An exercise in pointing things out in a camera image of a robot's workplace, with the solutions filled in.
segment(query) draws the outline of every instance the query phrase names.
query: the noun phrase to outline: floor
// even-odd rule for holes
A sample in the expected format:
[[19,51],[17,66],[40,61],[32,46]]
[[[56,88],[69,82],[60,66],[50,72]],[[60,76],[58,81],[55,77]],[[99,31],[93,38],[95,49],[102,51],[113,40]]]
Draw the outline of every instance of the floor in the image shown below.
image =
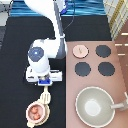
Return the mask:
[[[103,0],[66,0],[68,1],[68,10],[63,16],[75,15],[105,15]],[[11,16],[40,16],[31,9],[29,9],[24,0],[14,0]]]

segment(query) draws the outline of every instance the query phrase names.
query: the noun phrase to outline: black tabletop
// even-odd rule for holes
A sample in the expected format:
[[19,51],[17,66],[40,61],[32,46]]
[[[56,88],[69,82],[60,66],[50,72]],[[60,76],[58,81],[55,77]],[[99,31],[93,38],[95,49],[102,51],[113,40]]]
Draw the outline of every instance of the black tabletop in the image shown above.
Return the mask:
[[[62,17],[65,28],[72,17]],[[111,40],[107,16],[75,17],[65,30],[66,41]],[[35,39],[54,36],[45,17],[9,17],[0,51],[0,128],[27,128],[25,111],[43,92],[42,87],[23,83],[27,52]],[[38,128],[66,128],[66,59],[49,59],[51,69],[63,71],[63,81],[49,88],[52,96],[48,121]]]

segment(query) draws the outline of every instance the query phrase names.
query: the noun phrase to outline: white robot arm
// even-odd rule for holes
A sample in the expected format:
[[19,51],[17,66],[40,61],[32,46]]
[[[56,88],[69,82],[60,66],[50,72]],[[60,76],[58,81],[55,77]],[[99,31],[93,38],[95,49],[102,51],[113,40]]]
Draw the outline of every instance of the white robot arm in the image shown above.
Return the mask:
[[62,81],[62,72],[50,70],[48,58],[63,59],[67,54],[67,45],[63,33],[59,8],[53,0],[24,0],[33,11],[51,20],[55,40],[35,40],[28,51],[30,66],[26,70],[28,82],[38,82],[38,85],[51,85],[52,81]]

